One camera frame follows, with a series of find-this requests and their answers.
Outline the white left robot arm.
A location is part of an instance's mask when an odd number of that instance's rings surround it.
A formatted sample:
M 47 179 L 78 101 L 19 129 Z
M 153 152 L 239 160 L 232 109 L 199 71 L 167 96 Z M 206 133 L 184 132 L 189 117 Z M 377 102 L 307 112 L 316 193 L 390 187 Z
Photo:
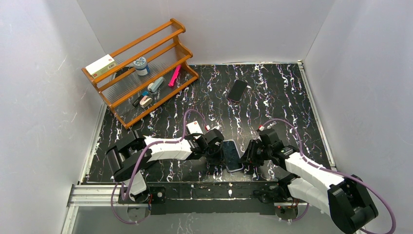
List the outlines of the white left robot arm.
M 164 139 L 144 136 L 133 131 L 106 151 L 115 182 L 121 185 L 123 200 L 136 198 L 147 190 L 141 174 L 159 160 L 198 160 L 207 158 L 209 164 L 221 161 L 223 134 L 218 129 L 205 134 L 194 132 L 181 138 Z

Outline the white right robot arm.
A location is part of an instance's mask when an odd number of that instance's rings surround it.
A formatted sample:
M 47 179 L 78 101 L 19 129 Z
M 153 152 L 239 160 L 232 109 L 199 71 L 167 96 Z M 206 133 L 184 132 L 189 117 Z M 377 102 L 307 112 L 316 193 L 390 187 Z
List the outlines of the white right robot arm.
M 274 129 L 258 130 L 259 138 L 249 142 L 240 161 L 262 166 L 271 160 L 289 175 L 278 181 L 276 194 L 298 198 L 330 216 L 344 233 L 353 234 L 378 216 L 378 210 L 358 178 L 353 181 L 325 171 L 325 167 L 300 155 L 297 148 L 285 146 Z

